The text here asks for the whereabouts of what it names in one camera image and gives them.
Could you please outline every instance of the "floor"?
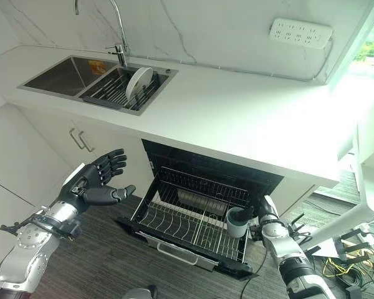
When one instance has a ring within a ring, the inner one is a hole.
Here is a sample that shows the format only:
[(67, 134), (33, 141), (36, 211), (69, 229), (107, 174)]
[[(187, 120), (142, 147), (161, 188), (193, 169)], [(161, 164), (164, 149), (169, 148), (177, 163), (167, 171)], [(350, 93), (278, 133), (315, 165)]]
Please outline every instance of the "floor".
[[(332, 191), (323, 189), (322, 192), (333, 193), (343, 200), (313, 194), (289, 218), (304, 211), (303, 222), (322, 226), (338, 216), (322, 211), (313, 204), (342, 214), (358, 202), (353, 173), (349, 171), (343, 172), (342, 182), (336, 188)], [(158, 299), (239, 298), (245, 282), (169, 259), (122, 231), (112, 218), (130, 213), (136, 204), (138, 199), (123, 206), (89, 209), (83, 215), (84, 233), (76, 242), (63, 241), (60, 244), (31, 298), (120, 299), (130, 288), (149, 284), (158, 287)], [(246, 262), (257, 269), (263, 256), (261, 242), (249, 241)], [(333, 279), (326, 279), (326, 282), (337, 298), (346, 298)], [(260, 276), (252, 279), (245, 289), (243, 298), (288, 298), (285, 286), (269, 256)]]

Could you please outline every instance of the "cup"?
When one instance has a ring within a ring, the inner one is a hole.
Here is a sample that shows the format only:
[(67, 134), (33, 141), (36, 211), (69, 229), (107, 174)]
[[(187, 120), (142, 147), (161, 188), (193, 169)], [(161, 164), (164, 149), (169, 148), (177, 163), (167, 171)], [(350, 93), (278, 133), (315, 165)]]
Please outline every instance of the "cup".
[(226, 213), (227, 232), (233, 238), (241, 238), (247, 231), (249, 221), (235, 221), (230, 214), (244, 210), (241, 207), (232, 207)]

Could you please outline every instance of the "sticker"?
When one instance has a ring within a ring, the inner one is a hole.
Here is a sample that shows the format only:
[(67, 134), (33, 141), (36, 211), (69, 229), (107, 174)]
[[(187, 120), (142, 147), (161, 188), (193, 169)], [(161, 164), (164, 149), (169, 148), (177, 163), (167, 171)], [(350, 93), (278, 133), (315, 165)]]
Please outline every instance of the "sticker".
[(88, 60), (92, 73), (94, 75), (103, 75), (107, 71), (104, 61)]

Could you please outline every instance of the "dish rack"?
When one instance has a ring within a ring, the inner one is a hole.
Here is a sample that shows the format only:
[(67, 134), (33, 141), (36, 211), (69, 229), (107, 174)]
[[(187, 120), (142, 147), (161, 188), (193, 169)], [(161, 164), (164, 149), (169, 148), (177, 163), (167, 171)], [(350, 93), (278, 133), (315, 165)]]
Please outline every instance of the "dish rack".
[(225, 217), (232, 207), (248, 206), (247, 191), (166, 167), (156, 179), (155, 195), (143, 198), (132, 220), (202, 252), (244, 261), (247, 234), (230, 237)]
[(140, 110), (151, 96), (159, 89), (158, 74), (154, 72), (148, 86), (143, 86), (129, 100), (126, 97), (126, 88), (131, 79), (128, 72), (119, 72), (118, 69), (110, 72), (101, 82), (87, 90), (81, 98), (85, 102), (106, 106), (114, 109)]

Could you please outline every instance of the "white countertop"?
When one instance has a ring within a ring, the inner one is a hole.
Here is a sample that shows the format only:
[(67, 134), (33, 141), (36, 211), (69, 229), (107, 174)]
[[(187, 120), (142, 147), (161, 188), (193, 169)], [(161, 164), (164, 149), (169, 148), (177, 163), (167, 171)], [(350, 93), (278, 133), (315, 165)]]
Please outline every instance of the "white countertop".
[(0, 55), (0, 103), (40, 107), (119, 126), (125, 133), (332, 187), (339, 180), (337, 115), (325, 86), (130, 59), (179, 72), (141, 116), (16, 88), (70, 55), (97, 52), (22, 45)]

